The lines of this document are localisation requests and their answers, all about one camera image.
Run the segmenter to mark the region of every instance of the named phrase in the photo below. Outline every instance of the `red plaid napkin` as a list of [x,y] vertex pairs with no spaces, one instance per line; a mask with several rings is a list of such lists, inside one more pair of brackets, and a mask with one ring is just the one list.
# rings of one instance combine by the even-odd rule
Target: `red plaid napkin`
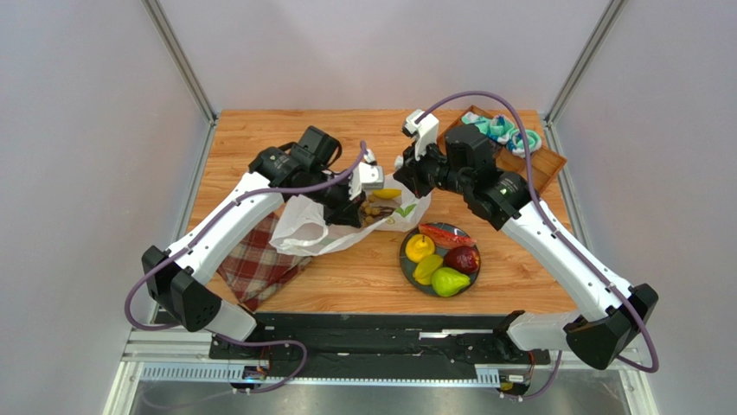
[[312,261],[312,257],[283,255],[269,245],[277,221],[276,214],[265,217],[217,269],[238,301],[249,310],[256,310]]

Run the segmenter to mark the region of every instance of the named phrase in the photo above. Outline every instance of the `wooden tabletop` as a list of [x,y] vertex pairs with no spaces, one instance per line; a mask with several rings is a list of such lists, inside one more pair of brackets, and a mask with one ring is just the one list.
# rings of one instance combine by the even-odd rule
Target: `wooden tabletop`
[[[339,139],[343,157],[333,169],[348,167],[365,140],[385,173],[410,144],[401,133],[409,110],[224,111],[215,132],[202,184],[189,222],[193,228],[233,189],[263,149],[298,141],[309,125]],[[444,130],[461,111],[436,111]],[[521,112],[525,127],[542,137],[536,112]],[[477,239],[482,268],[477,282],[452,298],[430,297],[404,278],[397,261],[404,233],[373,232],[348,250],[315,257],[304,272],[266,300],[259,311],[508,314],[573,310],[574,302],[547,271],[515,241],[474,216],[461,196],[435,190],[423,222],[444,221]],[[558,182],[542,198],[570,229]],[[222,278],[208,288],[228,301],[235,297]]]

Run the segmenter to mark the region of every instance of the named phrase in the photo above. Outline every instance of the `dark plate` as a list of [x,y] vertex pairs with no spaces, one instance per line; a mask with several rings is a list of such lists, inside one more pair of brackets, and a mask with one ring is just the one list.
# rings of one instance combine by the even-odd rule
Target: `dark plate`
[[[435,222],[435,223],[428,223],[428,225],[431,225],[433,227],[440,228],[440,229],[442,229],[444,231],[448,231],[450,233],[455,233],[457,235],[469,236],[468,233],[465,233],[461,229],[458,229],[457,227],[455,227],[453,225],[450,225],[450,224],[447,224],[447,223]],[[412,273],[414,272],[414,269],[417,268],[417,264],[415,264],[414,262],[412,262],[409,259],[407,259],[407,255],[405,255],[405,253],[404,253],[405,247],[407,246],[407,242],[409,241],[409,239],[412,238],[414,235],[416,235],[418,233],[420,233],[420,229],[416,227],[410,233],[408,233],[407,234],[407,237],[405,237],[405,239],[401,242],[401,246],[400,246],[400,268],[401,268],[401,271],[404,274],[404,278],[406,278],[407,281],[409,281],[410,284],[414,285],[415,288],[417,288],[418,290],[420,290],[420,291],[422,291],[422,292],[424,292],[424,293],[426,293],[428,295],[431,295],[433,297],[440,297],[438,295],[438,293],[436,293],[435,290],[433,290],[433,286],[432,285],[422,285],[422,284],[418,283],[417,280],[414,279],[414,277],[412,276]],[[473,246],[473,249],[475,249],[476,252],[478,252],[478,248],[475,245]],[[448,250],[445,249],[445,248],[441,248],[439,246],[435,246],[435,253],[437,253],[439,256],[445,258],[445,255],[448,253]],[[478,278],[478,273],[480,271],[481,271],[481,267],[479,266],[479,268],[478,268],[478,270],[476,272],[474,272],[474,273],[472,273],[472,274],[470,274],[468,276],[468,278],[471,280],[471,283],[468,284],[467,287],[465,287],[463,290],[461,290],[458,293],[456,293],[454,296],[450,296],[450,297],[446,297],[446,298],[451,298],[451,297],[455,297],[457,295],[463,294],[466,290],[468,290],[469,288],[471,288],[473,286],[473,284],[476,283],[476,279]]]

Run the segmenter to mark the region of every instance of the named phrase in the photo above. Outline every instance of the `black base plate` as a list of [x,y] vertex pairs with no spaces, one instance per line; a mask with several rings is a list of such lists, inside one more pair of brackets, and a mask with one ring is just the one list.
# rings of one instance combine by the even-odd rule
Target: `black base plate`
[[[305,344],[309,359],[300,377],[410,380],[475,379],[477,363],[529,365],[527,354],[504,361],[492,346],[491,334],[449,335],[419,339],[420,331],[493,329],[503,316],[429,316],[367,314],[257,313],[263,325],[250,342],[292,339]],[[211,359],[256,359],[260,348],[241,348],[218,341]],[[271,347],[272,376],[286,376],[299,364],[301,350]],[[550,362],[535,351],[536,364]]]

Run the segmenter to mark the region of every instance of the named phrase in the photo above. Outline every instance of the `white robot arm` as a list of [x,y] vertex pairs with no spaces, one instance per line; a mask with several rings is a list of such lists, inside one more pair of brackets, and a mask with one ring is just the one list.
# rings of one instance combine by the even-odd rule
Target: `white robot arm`
[[[339,148],[335,138],[310,127],[298,143],[262,151],[249,166],[251,171],[243,175],[230,194],[195,229],[165,252],[155,246],[146,251],[142,257],[146,272],[173,252],[186,252],[147,281],[149,295],[189,331],[206,329],[238,341],[248,338],[257,326],[253,316],[222,300],[204,285],[235,246],[289,195],[299,194],[300,188],[321,187],[321,183],[337,181],[305,195],[324,205],[328,224],[361,225],[360,206],[366,197],[363,190],[382,188],[384,175],[367,150],[363,162],[342,173],[348,178],[337,180],[339,176],[327,167]],[[275,187],[285,188],[285,194],[258,194],[261,189]]]
[[[647,284],[632,285],[606,268],[554,217],[544,201],[532,200],[527,182],[518,174],[496,167],[495,149],[475,125],[460,125],[445,135],[445,154],[437,145],[439,121],[422,110],[410,114],[403,131],[414,140],[398,157],[394,179],[418,197],[434,188],[464,197],[469,209],[501,230],[540,261],[575,301],[578,310],[536,316],[516,311],[495,329],[501,348],[511,354],[533,349],[571,350],[592,367],[604,369],[638,333],[627,301],[643,321],[657,302]],[[546,220],[557,224],[551,231]],[[606,275],[609,284],[594,274]]]

